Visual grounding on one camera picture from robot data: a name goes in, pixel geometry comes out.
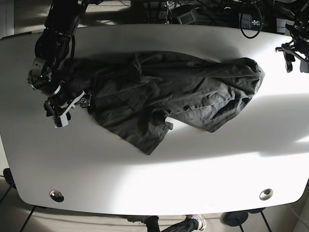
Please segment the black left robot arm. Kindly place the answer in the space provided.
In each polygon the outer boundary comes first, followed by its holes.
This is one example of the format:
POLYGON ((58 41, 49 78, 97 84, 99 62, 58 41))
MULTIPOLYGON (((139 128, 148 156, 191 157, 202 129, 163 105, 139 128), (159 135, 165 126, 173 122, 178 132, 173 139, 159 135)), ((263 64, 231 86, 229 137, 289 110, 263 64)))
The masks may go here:
POLYGON ((286 24, 292 40, 275 48, 283 52, 286 71, 293 70, 293 62, 300 60, 300 71, 309 72, 309 2, 307 0, 280 0, 276 9, 293 24, 286 24))

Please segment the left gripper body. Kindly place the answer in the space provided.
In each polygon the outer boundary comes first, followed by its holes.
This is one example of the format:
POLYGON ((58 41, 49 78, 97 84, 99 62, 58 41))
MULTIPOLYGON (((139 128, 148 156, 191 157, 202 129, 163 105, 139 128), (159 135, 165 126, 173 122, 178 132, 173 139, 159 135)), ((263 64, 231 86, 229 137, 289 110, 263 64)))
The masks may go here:
POLYGON ((286 52, 292 54, 295 59, 300 60, 300 72, 309 72, 309 44, 308 43, 296 43, 291 45, 290 43, 284 43, 281 47, 276 47, 276 52, 286 52))

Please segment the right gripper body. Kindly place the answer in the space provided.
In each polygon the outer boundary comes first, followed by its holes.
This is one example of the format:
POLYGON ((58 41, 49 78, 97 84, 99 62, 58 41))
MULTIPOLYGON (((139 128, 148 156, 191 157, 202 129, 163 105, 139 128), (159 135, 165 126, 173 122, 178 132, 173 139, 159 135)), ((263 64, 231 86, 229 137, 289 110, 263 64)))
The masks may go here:
POLYGON ((72 97, 65 103, 60 103, 60 98, 55 96, 48 98, 43 107, 46 116, 51 117, 55 128, 65 127, 69 124, 71 116, 69 111, 79 105, 81 108, 87 108, 91 104, 92 95, 84 91, 77 97, 72 97))

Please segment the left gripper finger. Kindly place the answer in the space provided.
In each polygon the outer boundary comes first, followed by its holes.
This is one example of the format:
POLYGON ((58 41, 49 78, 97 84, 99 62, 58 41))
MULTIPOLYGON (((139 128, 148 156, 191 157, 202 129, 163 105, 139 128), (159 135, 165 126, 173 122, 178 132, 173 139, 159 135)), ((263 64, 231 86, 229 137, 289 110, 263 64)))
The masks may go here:
POLYGON ((293 70, 293 62, 295 62, 295 57, 292 54, 283 53, 285 59, 285 68, 288 73, 293 70))

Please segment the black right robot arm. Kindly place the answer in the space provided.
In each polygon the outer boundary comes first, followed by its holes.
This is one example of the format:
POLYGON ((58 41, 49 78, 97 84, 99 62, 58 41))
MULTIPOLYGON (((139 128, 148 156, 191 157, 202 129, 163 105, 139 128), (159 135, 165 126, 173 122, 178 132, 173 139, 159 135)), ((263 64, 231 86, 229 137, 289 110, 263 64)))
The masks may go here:
POLYGON ((28 74, 28 84, 47 96, 43 107, 56 128, 67 126, 70 109, 80 103, 83 89, 59 70, 61 62, 75 54, 75 32, 90 0, 54 0, 35 44, 35 59, 28 74))

